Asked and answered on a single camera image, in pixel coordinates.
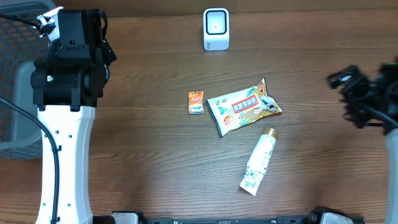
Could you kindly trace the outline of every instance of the gray bin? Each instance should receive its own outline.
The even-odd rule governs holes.
[[[35,21],[55,5],[49,0],[0,0],[0,14]],[[33,61],[45,56],[48,38],[20,22],[0,18],[0,97],[37,117],[30,75]],[[42,157],[41,130],[31,120],[0,103],[0,157],[32,159]]]

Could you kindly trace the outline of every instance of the snack bag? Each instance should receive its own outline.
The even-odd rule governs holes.
[[[188,92],[188,113],[189,114],[204,114],[203,107],[203,91]]]
[[[221,137],[263,116],[282,112],[276,101],[268,95],[265,78],[258,86],[212,98],[207,103]]]

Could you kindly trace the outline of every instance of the wooden table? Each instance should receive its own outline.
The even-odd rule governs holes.
[[[262,218],[324,205],[382,223],[382,129],[359,130],[343,120],[340,95],[325,77],[351,64],[375,77],[398,52],[398,10],[234,14],[230,27],[229,50],[205,52],[201,16],[109,20],[118,60],[91,135],[93,212]],[[190,90],[212,98],[262,77],[281,116],[220,138],[208,108],[203,116],[187,113]],[[280,134],[253,197],[239,183],[266,126]],[[0,175],[0,223],[34,222],[41,160],[0,160]]]

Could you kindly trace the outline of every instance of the white tube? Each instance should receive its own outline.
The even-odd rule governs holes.
[[[254,196],[267,172],[277,138],[278,132],[275,129],[265,128],[246,165],[240,186]]]

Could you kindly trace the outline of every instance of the laundry basket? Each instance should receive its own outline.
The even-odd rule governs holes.
[[[35,21],[55,5],[49,0],[0,0],[0,14]],[[0,97],[37,116],[30,75],[33,61],[45,56],[48,38],[20,22],[0,18]],[[0,157],[32,159],[42,157],[41,130],[31,120],[0,104]]]

